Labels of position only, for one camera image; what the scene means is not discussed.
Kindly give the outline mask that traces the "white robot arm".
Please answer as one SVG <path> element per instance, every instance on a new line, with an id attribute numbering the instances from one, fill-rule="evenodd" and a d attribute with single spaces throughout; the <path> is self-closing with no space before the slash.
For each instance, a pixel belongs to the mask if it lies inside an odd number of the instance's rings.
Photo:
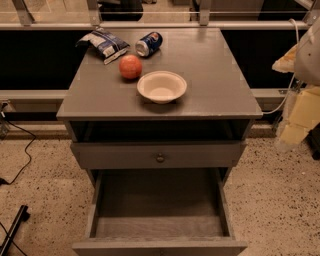
<path id="1" fill-rule="evenodd" d="M 287 104 L 288 115 L 278 129 L 279 142 L 300 144 L 320 123 L 320 19 L 317 19 L 299 42 L 274 62 L 272 69 L 293 73 L 306 88 Z"/>

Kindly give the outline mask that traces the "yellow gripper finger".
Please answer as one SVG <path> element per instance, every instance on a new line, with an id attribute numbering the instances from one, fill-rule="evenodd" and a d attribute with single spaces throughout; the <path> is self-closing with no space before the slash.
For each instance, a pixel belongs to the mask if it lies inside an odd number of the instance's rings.
<path id="1" fill-rule="evenodd" d="M 272 65 L 272 69 L 280 73 L 293 73 L 296 60 L 296 52 L 297 46 L 294 45 L 281 58 L 274 62 L 274 64 Z"/>
<path id="2" fill-rule="evenodd" d="M 298 145 L 320 123 L 320 87 L 307 87 L 287 104 L 278 129 L 279 141 Z"/>

